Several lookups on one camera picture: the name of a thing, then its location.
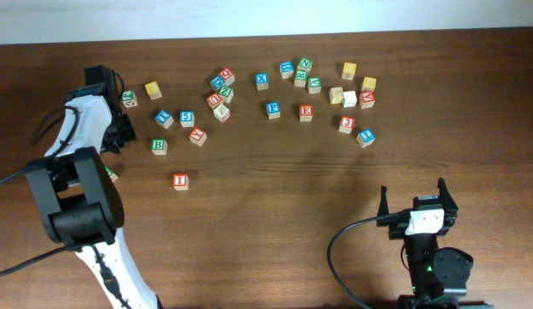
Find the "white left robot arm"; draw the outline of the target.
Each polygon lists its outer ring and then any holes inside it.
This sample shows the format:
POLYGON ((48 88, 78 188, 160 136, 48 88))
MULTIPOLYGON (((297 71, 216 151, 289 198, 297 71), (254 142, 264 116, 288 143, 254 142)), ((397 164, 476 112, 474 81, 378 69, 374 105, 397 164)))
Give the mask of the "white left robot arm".
POLYGON ((160 308, 126 245, 122 200, 100 158, 136 137, 120 105, 124 83, 103 65, 84 75, 64 99, 56 141, 28 163, 27 182, 48 237, 89 267, 113 307, 160 308))

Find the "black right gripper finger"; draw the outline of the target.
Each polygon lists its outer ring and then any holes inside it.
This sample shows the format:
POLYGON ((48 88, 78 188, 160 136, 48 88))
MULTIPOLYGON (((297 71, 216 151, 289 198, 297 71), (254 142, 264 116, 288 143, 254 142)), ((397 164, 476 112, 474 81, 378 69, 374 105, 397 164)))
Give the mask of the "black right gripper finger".
POLYGON ((443 178, 438 179, 438 188, 439 188, 439 200, 444 210, 445 211, 458 211, 458 206, 456 205, 450 192, 448 191, 445 180, 443 178))
POLYGON ((380 188, 380 201, 379 201, 379 209, 377 213, 377 219, 381 220, 382 218, 386 217, 390 211, 387 203, 387 187, 382 185, 380 188))

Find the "red I wooden block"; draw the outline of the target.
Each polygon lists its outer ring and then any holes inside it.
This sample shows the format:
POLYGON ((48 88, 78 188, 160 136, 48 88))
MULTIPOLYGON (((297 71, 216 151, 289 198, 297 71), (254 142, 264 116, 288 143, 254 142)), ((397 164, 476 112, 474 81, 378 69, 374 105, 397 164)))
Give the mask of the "red I wooden block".
POLYGON ((176 191, 187 191, 189 189, 189 177, 186 173, 175 173, 173 175, 173 188, 176 191))

